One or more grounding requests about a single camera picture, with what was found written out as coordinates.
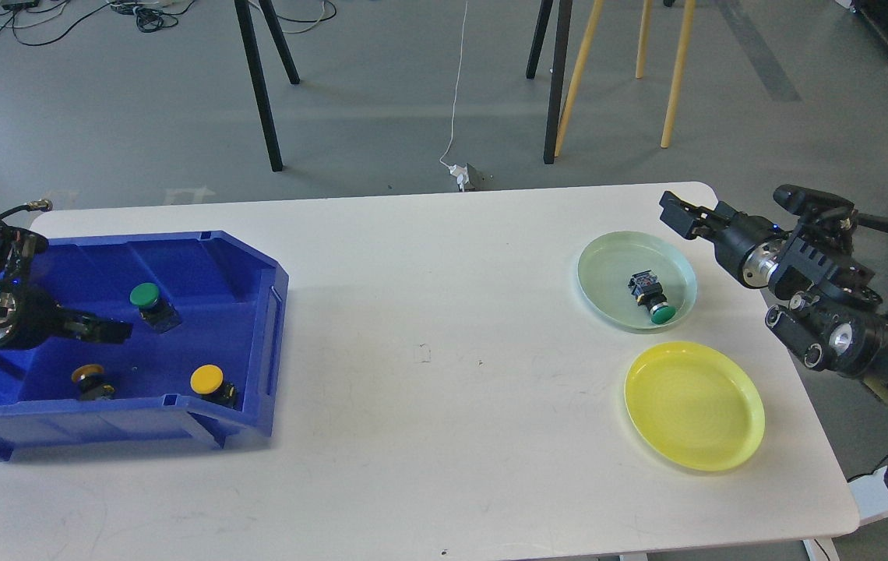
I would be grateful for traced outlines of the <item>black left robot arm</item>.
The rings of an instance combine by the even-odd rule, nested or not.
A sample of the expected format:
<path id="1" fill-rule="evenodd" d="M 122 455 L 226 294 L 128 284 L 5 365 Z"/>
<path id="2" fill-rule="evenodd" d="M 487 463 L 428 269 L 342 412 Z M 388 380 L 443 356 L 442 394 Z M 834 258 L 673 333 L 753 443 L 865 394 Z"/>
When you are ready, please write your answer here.
<path id="1" fill-rule="evenodd" d="M 133 333 L 131 323 L 68 309 L 44 288 L 31 284 L 32 263 L 48 250 L 48 238 L 11 226 L 6 218 L 52 209 L 49 199 L 36 199 L 0 213 L 0 349 L 34 349 L 52 337 L 124 344 Z"/>

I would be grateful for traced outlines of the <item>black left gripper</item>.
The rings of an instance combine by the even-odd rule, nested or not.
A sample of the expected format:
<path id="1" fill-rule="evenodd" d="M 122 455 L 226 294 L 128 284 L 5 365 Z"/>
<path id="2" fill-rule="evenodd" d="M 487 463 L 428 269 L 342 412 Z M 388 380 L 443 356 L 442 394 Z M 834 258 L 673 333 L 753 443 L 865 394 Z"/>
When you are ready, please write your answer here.
<path id="1" fill-rule="evenodd" d="M 61 319 L 61 337 L 91 344 L 124 344 L 133 323 L 85 312 L 58 308 L 49 292 L 27 285 L 15 295 L 0 297 L 0 349 L 31 349 L 55 334 Z"/>

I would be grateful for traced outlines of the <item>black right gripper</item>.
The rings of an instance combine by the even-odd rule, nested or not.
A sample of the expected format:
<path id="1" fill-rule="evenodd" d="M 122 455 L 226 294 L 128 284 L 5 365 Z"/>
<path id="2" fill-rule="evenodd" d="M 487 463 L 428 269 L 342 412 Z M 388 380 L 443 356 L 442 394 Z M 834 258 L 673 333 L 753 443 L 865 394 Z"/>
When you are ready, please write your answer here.
<path id="1" fill-rule="evenodd" d="M 672 191 L 659 199 L 659 221 L 685 239 L 708 239 L 716 262 L 743 285 L 761 290 L 769 284 L 788 233 L 765 217 L 737 212 L 719 201 L 714 209 L 693 206 Z"/>

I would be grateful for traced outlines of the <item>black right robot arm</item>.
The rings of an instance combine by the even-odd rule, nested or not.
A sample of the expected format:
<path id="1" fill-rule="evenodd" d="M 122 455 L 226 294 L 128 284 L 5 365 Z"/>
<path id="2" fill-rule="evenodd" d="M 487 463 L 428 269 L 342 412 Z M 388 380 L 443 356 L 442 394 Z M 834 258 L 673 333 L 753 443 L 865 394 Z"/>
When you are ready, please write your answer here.
<path id="1" fill-rule="evenodd" d="M 661 220 L 685 239 L 711 242 L 734 280 L 772 292 L 765 323 L 791 355 L 814 372 L 860 381 L 888 405 L 888 315 L 879 313 L 872 271 L 852 255 L 856 228 L 888 234 L 888 219 L 797 185 L 780 185 L 773 199 L 798 218 L 792 231 L 723 202 L 708 209 L 667 191 L 659 203 Z"/>

